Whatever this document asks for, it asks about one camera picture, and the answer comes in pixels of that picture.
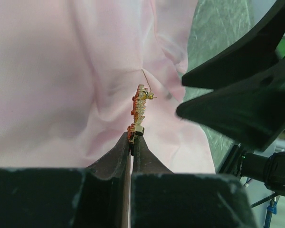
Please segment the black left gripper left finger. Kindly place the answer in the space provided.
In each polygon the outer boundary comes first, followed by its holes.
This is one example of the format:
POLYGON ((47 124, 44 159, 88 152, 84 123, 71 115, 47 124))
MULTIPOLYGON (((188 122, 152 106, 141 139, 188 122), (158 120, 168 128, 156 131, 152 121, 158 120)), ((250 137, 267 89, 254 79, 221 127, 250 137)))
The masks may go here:
POLYGON ((125 228, 130 145, 87 168, 0 168, 0 228, 125 228))

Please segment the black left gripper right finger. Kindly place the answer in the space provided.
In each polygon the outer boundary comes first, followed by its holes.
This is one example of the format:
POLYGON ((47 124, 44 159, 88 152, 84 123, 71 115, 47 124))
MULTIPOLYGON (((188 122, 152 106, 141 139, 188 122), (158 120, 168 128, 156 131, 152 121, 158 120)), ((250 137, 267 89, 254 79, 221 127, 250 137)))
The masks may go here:
POLYGON ((173 173, 143 137, 133 146, 133 228, 255 228, 239 180, 225 174, 173 173))

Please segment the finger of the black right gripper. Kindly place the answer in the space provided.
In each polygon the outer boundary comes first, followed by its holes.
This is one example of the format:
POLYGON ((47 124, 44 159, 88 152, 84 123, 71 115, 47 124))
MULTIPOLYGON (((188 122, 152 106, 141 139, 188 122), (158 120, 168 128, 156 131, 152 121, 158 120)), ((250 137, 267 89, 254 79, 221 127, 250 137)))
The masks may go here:
POLYGON ((285 130, 285 58, 264 72, 180 104, 176 114, 252 150, 265 150, 285 130))
POLYGON ((219 89, 269 69, 285 33, 285 0, 276 1, 242 38, 182 77, 187 87, 219 89))

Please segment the red maple leaf brooch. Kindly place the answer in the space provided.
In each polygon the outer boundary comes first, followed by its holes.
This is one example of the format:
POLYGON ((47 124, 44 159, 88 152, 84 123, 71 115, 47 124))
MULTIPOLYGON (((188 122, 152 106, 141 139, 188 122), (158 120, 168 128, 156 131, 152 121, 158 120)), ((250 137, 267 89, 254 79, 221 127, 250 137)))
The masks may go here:
POLYGON ((134 155, 135 140, 138 137, 144 135, 145 129, 142 126, 142 122, 145 118, 144 113, 146 110, 146 101, 157 98, 154 96, 154 93, 152 92, 152 88, 150 86, 146 73, 143 69, 142 73, 145 77, 148 87, 145 87, 142 84, 139 84, 137 86, 135 96, 132 97, 133 109, 131 111, 131 116, 133 116, 133 122, 127 128, 127 137, 128 137, 128 142, 130 144, 130 153, 132 156, 134 155))

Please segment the pink t-shirt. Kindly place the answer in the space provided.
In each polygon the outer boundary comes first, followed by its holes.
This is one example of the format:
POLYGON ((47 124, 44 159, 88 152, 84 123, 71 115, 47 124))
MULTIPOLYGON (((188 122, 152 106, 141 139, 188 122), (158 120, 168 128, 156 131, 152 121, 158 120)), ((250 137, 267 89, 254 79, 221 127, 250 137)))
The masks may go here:
POLYGON ((195 0, 0 0, 0 167, 86 167, 132 122, 173 172, 214 173, 204 131, 178 118, 195 0))

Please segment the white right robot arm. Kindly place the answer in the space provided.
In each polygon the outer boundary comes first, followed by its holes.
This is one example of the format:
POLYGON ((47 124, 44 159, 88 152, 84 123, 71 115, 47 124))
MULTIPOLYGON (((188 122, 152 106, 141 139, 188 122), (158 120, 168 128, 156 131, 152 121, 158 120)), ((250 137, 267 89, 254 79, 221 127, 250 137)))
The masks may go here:
POLYGON ((278 0, 246 35, 182 77, 184 86, 209 93, 176 110, 235 141, 220 173, 253 178, 283 196, 285 152, 255 151, 265 151, 285 130, 285 56, 276 53, 284 33, 285 0, 278 0))

